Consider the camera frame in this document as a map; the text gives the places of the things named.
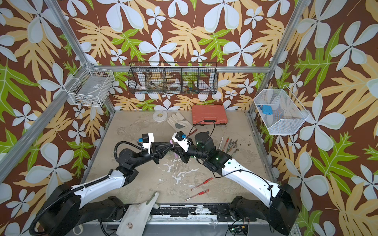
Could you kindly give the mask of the dark green pen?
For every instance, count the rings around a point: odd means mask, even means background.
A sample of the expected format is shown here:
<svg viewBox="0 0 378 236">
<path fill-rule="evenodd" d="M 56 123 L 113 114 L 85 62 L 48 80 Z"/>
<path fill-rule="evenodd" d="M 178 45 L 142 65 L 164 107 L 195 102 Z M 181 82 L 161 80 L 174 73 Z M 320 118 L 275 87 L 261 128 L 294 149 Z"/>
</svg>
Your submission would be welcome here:
<svg viewBox="0 0 378 236">
<path fill-rule="evenodd" d="M 231 146 L 232 146 L 232 139 L 230 139 L 230 141 L 229 141 L 229 143 L 228 143 L 228 146 L 227 146 L 227 149 L 226 149 L 226 153 L 229 152 Z"/>
</svg>

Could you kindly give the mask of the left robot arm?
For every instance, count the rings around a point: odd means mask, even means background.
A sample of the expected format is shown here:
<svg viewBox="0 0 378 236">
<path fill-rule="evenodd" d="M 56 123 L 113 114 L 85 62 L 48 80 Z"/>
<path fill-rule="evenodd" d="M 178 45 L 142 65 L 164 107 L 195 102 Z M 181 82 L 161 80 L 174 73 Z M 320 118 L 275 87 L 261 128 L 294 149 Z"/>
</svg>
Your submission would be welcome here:
<svg viewBox="0 0 378 236">
<path fill-rule="evenodd" d="M 107 175 L 72 187 L 65 184 L 58 186 L 31 222 L 30 235 L 65 236 L 75 227 L 93 220 L 100 222 L 105 235 L 108 233 L 102 223 L 112 220 L 122 223 L 117 230 L 118 235 L 122 234 L 124 228 L 131 228 L 133 235 L 141 235 L 158 197 L 157 192 L 140 205 L 126 205 L 115 196 L 100 202 L 94 200 L 130 184 L 138 175 L 137 167 L 149 161 L 158 164 L 174 145 L 147 142 L 135 146 L 139 152 L 128 148 L 118 151 L 122 144 L 120 141 L 114 147 L 114 157 L 119 166 L 111 169 Z"/>
</svg>

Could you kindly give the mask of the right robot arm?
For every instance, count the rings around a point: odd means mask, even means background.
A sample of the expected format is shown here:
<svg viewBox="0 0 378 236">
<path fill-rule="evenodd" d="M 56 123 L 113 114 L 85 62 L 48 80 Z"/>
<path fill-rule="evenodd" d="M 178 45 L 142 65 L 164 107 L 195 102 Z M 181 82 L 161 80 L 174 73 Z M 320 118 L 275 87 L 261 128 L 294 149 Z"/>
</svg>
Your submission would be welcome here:
<svg viewBox="0 0 378 236">
<path fill-rule="evenodd" d="M 268 181 L 243 167 L 229 154 L 216 148 L 209 132 L 196 134 L 193 142 L 180 131 L 173 134 L 172 140 L 175 142 L 172 151 L 183 162 L 188 163 L 193 157 L 214 177 L 228 178 L 257 197 L 257 200 L 248 200 L 237 196 L 229 205 L 233 219 L 262 219 L 282 235 L 290 234 L 301 208 L 293 187 Z"/>
</svg>

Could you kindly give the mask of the red gel pen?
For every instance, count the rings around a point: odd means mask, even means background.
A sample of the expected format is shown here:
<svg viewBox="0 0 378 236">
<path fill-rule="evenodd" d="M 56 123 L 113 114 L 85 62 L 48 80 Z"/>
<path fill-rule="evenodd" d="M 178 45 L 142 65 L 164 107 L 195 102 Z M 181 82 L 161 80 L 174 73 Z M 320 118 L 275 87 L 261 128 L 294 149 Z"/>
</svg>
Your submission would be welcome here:
<svg viewBox="0 0 378 236">
<path fill-rule="evenodd" d="M 191 189 L 191 191 L 194 191 L 195 189 L 197 189 L 197 188 L 199 188 L 199 187 L 201 187 L 201 186 L 207 184 L 208 182 L 210 182 L 210 181 L 213 180 L 213 179 L 214 179 L 214 178 L 209 178 L 209 179 L 205 180 L 204 182 L 200 183 L 199 185 L 193 187 L 193 188 Z"/>
<path fill-rule="evenodd" d="M 227 138 L 227 140 L 226 140 L 226 142 L 225 142 L 225 144 L 224 144 L 224 146 L 222 148 L 222 151 L 225 151 L 225 149 L 226 149 L 226 147 L 228 145 L 228 142 L 229 142 L 229 137 Z"/>
<path fill-rule="evenodd" d="M 195 197 L 198 197 L 198 196 L 204 195 L 204 194 L 206 194 L 206 193 L 208 193 L 208 192 L 209 192 L 209 189 L 206 189 L 206 190 L 204 190 L 204 191 L 202 191 L 202 192 L 199 192 L 199 193 L 197 193 L 196 195 L 193 195 L 193 196 L 191 196 L 191 197 L 186 198 L 186 199 L 185 199 L 185 202 L 187 202 L 187 201 L 189 201 L 189 200 L 191 200 L 191 199 L 193 199 L 193 198 L 195 198 Z"/>
</svg>

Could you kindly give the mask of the pink pen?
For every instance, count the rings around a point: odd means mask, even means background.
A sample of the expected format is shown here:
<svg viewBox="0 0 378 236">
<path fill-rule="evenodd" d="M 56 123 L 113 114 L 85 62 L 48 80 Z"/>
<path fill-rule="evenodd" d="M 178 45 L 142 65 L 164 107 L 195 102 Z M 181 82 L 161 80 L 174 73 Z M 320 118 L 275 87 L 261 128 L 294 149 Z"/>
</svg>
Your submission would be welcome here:
<svg viewBox="0 0 378 236">
<path fill-rule="evenodd" d="M 172 140 L 170 140 L 170 143 L 172 144 L 171 151 L 174 153 L 175 159 L 178 159 L 179 155 L 176 153 L 175 143 Z"/>
</svg>

